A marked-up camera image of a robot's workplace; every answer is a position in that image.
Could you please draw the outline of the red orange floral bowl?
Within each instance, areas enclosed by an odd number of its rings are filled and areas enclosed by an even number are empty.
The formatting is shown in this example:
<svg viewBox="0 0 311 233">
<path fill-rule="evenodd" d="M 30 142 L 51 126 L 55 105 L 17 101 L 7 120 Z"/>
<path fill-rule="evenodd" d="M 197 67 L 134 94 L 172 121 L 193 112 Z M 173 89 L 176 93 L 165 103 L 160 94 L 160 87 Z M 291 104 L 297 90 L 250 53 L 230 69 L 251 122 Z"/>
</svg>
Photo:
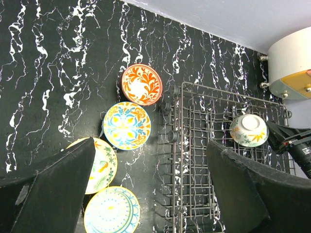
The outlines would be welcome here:
<svg viewBox="0 0 311 233">
<path fill-rule="evenodd" d="M 121 87 L 128 100 L 141 106 L 155 104 L 163 92 L 159 74 L 145 64 L 129 66 L 123 72 Z"/>
</svg>

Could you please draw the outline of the orange star leaf bowl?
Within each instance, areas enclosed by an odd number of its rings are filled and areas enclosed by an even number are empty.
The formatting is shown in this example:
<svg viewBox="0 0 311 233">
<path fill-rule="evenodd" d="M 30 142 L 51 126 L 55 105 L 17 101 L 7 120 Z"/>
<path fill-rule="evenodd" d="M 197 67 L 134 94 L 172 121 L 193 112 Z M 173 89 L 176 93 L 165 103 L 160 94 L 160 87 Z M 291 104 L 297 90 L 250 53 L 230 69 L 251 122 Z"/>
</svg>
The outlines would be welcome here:
<svg viewBox="0 0 311 233">
<path fill-rule="evenodd" d="M 89 176 L 86 195 L 95 194 L 108 187 L 115 178 L 118 160 L 115 151 L 105 141 L 94 139 L 95 157 Z"/>
</svg>

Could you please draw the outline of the orange green leaf bowl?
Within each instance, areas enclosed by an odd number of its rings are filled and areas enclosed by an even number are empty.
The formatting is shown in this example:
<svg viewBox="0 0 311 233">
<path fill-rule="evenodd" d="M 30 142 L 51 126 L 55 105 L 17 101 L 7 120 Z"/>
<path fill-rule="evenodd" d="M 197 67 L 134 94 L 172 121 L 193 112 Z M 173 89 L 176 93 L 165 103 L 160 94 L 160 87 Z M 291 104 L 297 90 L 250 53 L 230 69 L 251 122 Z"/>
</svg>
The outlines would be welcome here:
<svg viewBox="0 0 311 233">
<path fill-rule="evenodd" d="M 244 147 L 257 147 L 264 144 L 269 137 L 265 121 L 255 114 L 245 114 L 235 118 L 229 126 L 230 136 Z"/>
</svg>

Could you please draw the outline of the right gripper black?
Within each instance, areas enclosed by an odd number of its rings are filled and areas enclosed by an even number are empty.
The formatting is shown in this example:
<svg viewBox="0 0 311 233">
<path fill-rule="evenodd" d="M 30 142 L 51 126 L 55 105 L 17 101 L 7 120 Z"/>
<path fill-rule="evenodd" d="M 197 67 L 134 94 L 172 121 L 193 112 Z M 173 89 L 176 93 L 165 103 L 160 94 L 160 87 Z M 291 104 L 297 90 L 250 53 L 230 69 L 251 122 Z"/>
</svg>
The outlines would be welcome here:
<svg viewBox="0 0 311 233">
<path fill-rule="evenodd" d="M 267 121 L 268 143 L 275 153 L 289 152 L 308 179 L 311 178 L 311 130 L 295 129 Z"/>
</svg>

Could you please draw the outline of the teal yellow sun bowl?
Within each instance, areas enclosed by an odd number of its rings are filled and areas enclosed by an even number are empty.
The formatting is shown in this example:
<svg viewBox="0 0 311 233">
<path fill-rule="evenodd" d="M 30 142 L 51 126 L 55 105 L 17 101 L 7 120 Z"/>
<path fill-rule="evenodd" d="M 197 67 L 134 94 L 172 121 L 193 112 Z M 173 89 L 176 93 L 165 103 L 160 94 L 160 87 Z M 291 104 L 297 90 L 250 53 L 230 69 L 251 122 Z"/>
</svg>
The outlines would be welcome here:
<svg viewBox="0 0 311 233">
<path fill-rule="evenodd" d="M 112 186 L 89 201 L 84 214 L 87 233 L 133 233 L 140 219 L 137 197 L 127 188 Z"/>
</svg>

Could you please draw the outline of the blue yellow floral bowl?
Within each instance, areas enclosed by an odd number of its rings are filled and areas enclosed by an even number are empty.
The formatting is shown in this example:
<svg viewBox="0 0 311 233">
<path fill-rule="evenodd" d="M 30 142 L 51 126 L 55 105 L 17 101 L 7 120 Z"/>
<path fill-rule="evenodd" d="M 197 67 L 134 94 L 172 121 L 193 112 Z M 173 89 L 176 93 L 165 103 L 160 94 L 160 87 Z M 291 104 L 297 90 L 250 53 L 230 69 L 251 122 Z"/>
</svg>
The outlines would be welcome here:
<svg viewBox="0 0 311 233">
<path fill-rule="evenodd" d="M 142 147 L 151 133 L 148 113 L 139 105 L 124 101 L 111 106 L 101 125 L 100 136 L 121 150 L 135 150 Z"/>
</svg>

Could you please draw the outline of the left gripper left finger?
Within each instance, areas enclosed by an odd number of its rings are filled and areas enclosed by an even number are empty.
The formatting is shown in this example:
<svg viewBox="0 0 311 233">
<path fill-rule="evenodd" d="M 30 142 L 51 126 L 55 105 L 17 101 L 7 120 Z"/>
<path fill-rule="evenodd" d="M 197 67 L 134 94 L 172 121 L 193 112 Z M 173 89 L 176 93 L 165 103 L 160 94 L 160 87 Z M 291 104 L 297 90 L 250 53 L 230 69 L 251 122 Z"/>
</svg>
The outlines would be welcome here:
<svg viewBox="0 0 311 233">
<path fill-rule="evenodd" d="M 0 178 L 2 233 L 73 233 L 95 157 L 89 137 Z"/>
</svg>

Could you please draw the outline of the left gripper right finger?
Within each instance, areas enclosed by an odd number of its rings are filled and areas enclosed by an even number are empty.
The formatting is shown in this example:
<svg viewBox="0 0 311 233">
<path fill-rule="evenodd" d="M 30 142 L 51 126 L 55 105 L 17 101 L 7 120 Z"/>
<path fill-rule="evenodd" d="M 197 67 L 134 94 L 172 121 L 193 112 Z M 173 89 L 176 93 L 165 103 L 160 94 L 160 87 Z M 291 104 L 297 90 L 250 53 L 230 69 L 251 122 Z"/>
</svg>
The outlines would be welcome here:
<svg viewBox="0 0 311 233">
<path fill-rule="evenodd" d="M 207 165 L 228 233 L 309 233 L 311 181 L 210 141 Z"/>
</svg>

